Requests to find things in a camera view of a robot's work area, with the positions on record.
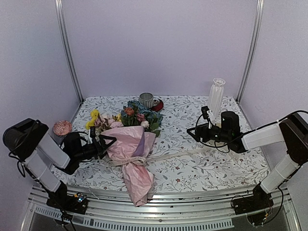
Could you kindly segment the pink paper flower bouquet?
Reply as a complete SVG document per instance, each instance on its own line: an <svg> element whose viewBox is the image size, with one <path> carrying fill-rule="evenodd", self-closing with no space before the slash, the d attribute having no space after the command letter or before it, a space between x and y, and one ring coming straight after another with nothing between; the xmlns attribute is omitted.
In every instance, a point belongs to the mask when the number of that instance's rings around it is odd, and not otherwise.
<svg viewBox="0 0 308 231"><path fill-rule="evenodd" d="M137 156L147 158L160 135L162 119L161 114L144 107L139 101L128 101L118 115L103 115L97 109L92 110L85 128L89 130L95 126L100 135L116 137L117 141L107 150L111 160ZM154 183L153 174L145 165L129 163L119 167L133 204L146 204L147 194Z"/></svg>

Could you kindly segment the cream printed ribbon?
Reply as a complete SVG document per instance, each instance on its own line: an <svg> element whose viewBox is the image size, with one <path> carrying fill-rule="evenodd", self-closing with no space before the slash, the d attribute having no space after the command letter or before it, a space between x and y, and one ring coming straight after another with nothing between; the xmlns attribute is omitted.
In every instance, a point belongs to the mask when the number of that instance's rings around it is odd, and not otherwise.
<svg viewBox="0 0 308 231"><path fill-rule="evenodd" d="M197 154L197 153L203 153L203 152L207 152L211 149L215 149L216 148L212 148L212 147L203 147L203 148L198 148L198 149L193 149L193 150L189 150L189 151L184 151L184 152L179 152L179 153L175 153L175 154L166 154L166 155L162 155L162 156L157 156L157 157L130 157L127 159L123 159L123 160L111 160L108 158L103 158L100 160L100 162L108 164L109 166L112 167L116 167L116 166L123 166L129 163L133 163L137 166L144 166L146 165L146 163L148 161L152 162L152 161L160 161L160 160L164 160L164 159L169 159L169 158L173 158L173 157L178 157L178 156L184 156L184 155L192 155L192 154Z"/></svg>

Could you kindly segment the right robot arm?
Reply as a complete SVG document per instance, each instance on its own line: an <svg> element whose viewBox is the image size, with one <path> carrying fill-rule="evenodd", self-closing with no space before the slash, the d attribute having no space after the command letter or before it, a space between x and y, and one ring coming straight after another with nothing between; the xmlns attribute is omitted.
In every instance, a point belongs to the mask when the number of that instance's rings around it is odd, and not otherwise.
<svg viewBox="0 0 308 231"><path fill-rule="evenodd" d="M221 125L215 125L207 107L202 108L201 118L206 123L196 123L187 133L198 143L216 148L222 143L230 151L243 154L256 148L269 151L281 146L281 160L258 183L249 197L231 200L235 214L255 212L274 205L272 192L279 189L308 161L308 113L297 110L281 119L247 132L241 132L239 116L233 111L221 113Z"/></svg>

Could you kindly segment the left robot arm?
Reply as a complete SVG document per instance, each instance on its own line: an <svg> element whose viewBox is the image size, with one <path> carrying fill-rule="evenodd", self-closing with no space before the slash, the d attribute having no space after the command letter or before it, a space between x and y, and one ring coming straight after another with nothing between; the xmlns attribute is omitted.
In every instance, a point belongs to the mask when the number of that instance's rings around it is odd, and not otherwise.
<svg viewBox="0 0 308 231"><path fill-rule="evenodd" d="M86 196L69 195L66 184L52 173L51 165L72 175L81 162L103 158L116 138L96 135L95 127L91 127L88 138L82 137L82 131L70 132L59 146L48 130L46 124L28 118L5 130L3 144L10 151L9 157L18 161L20 173L28 173L47 192L48 206L84 215L89 203Z"/></svg>

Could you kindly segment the white ribbed vase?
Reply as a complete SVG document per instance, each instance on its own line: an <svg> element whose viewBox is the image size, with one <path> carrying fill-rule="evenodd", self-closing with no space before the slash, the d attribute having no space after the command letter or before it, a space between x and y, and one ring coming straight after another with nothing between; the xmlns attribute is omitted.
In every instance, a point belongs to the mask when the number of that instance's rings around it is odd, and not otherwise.
<svg viewBox="0 0 308 231"><path fill-rule="evenodd" d="M221 78L214 78L213 82L214 83L210 89L207 106L209 110L212 111L212 118L216 119L220 111L226 81Z"/></svg>

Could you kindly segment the cream ceramic mug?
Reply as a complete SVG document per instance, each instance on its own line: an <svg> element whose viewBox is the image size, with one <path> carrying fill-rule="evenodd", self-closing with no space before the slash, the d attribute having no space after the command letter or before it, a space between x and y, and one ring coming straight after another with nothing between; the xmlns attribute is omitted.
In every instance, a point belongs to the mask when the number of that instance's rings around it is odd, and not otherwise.
<svg viewBox="0 0 308 231"><path fill-rule="evenodd" d="M219 126L213 126L211 129L208 129L208 139L211 140L213 144L228 143L229 132L223 130Z"/></svg>

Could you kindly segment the floral tablecloth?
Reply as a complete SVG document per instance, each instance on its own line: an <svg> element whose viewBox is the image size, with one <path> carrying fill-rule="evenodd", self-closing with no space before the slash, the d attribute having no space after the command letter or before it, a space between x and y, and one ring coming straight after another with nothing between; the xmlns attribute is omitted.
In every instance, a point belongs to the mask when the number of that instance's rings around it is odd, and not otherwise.
<svg viewBox="0 0 308 231"><path fill-rule="evenodd" d="M201 114L201 106L207 104L206 96L158 96L164 103L161 133L155 139L150 157L175 154L203 148L186 132L192 128ZM86 131L90 112L97 109L102 114L116 115L129 100L137 96L88 97L73 122L73 131ZM250 127L233 97L224 97L221 112L234 111L240 118L241 131ZM227 152L228 148L219 148ZM270 172L260 148L244 154L211 149L207 152L184 155L148 162L146 168L154 175L152 192L181 193L222 190L226 188L256 185ZM52 166L53 174L64 183L77 187L100 190L127 191L121 167L111 167L100 161L81 163L73 175L67 175Z"/></svg>

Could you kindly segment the pink patterned bowl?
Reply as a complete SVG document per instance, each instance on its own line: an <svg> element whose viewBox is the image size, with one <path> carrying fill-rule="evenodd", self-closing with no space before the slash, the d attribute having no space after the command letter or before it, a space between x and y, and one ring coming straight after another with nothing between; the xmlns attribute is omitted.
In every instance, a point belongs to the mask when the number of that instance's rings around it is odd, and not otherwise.
<svg viewBox="0 0 308 231"><path fill-rule="evenodd" d="M72 124L67 120L58 121L53 125L52 131L56 142L60 145L64 138L72 131Z"/></svg>

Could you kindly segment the red patterned saucer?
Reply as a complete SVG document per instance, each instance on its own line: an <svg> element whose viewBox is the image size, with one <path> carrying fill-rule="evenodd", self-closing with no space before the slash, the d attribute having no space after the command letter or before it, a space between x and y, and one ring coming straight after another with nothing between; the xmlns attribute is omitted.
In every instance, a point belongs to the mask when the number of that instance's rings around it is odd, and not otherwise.
<svg viewBox="0 0 308 231"><path fill-rule="evenodd" d="M154 105L151 108L152 111L160 112L164 107L164 103L161 99L154 99Z"/></svg>

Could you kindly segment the striped ceramic cup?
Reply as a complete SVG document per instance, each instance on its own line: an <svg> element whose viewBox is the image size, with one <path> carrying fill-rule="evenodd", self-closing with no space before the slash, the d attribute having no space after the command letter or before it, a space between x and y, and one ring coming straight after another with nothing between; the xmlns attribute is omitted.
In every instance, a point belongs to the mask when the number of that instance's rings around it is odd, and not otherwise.
<svg viewBox="0 0 308 231"><path fill-rule="evenodd" d="M146 108L152 108L154 106L154 96L148 92L140 94L138 101Z"/></svg>

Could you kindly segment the aluminium front rail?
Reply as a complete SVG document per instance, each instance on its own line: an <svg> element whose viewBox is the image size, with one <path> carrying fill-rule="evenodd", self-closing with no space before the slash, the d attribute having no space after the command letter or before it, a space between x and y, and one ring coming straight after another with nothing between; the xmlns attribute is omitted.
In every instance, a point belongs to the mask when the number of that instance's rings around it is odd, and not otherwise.
<svg viewBox="0 0 308 231"><path fill-rule="evenodd" d="M252 195L253 186L204 192L150 193L148 203L134 207L127 192L95 190L68 186L68 193L81 192L88 196L85 215L72 214L77 230L90 228L106 231L303 231L286 188L279 215L268 224L254 227L249 215L235 214L231 200L235 196ZM47 193L33 186L27 200L27 212L21 231L56 230L61 228L61 212L46 205Z"/></svg>

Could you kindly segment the right metal frame post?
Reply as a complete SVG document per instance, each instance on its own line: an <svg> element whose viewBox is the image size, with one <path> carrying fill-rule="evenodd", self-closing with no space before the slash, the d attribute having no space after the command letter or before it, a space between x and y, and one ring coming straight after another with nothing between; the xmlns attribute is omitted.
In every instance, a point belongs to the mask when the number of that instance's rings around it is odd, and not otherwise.
<svg viewBox="0 0 308 231"><path fill-rule="evenodd" d="M257 6L256 6L256 14L255 14L255 19L254 19L254 26L253 26L253 32L252 32L252 37L250 41L250 46L249 46L249 51L248 51L248 56L246 59L245 67L244 67L244 72L243 76L240 82L239 90L236 96L236 102L238 104L241 103L245 88L248 82L249 74L251 71L251 67L253 64L253 59L257 47L257 41L260 33L260 28L262 24L262 16L263 16L263 10L264 10L264 0L258 0L257 1Z"/></svg>

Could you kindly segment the metal frame post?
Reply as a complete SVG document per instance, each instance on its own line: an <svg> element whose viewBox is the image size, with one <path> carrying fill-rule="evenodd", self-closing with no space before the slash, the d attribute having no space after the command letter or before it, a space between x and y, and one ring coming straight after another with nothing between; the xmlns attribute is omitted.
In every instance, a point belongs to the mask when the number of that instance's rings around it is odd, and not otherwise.
<svg viewBox="0 0 308 231"><path fill-rule="evenodd" d="M57 21L58 21L59 30L60 30L60 36L61 36L61 40L62 40L63 48L64 48L64 55L67 61L72 84L73 84L73 87L74 87L79 103L83 103L84 97L83 97L80 83L77 77L77 72L76 72L76 68L74 65L74 60L73 60L73 56L71 53L66 24L65 24L63 1L55 0L54 2L55 2Z"/></svg>
<svg viewBox="0 0 308 231"><path fill-rule="evenodd" d="M248 82L249 74L251 71L251 67L253 64L253 59L257 47L257 41L260 33L260 28L262 24L262 16L263 16L263 10L264 10L264 0L258 0L257 1L257 6L256 6L256 14L255 14L255 19L254 19L254 26L253 26L253 32L252 32L252 37L250 41L250 46L249 46L249 51L248 51L248 56L246 59L245 67L244 67L244 72L243 76L240 82L239 90L236 96L236 102L238 104L241 103L245 88Z"/></svg>

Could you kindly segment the left metal frame post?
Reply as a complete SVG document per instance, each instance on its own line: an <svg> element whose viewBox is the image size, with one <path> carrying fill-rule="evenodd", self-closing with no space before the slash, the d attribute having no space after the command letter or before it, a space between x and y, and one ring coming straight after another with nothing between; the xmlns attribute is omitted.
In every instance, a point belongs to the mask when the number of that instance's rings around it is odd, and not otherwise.
<svg viewBox="0 0 308 231"><path fill-rule="evenodd" d="M84 97L83 97L80 83L77 77L77 72L76 72L76 68L74 65L74 60L73 60L73 56L71 53L66 24L65 24L63 1L55 0L54 2L55 2L57 21L58 21L59 30L60 30L60 36L61 36L61 40L62 40L63 48L64 48L64 55L67 61L72 84L73 84L73 87L74 87L79 103L83 103Z"/></svg>

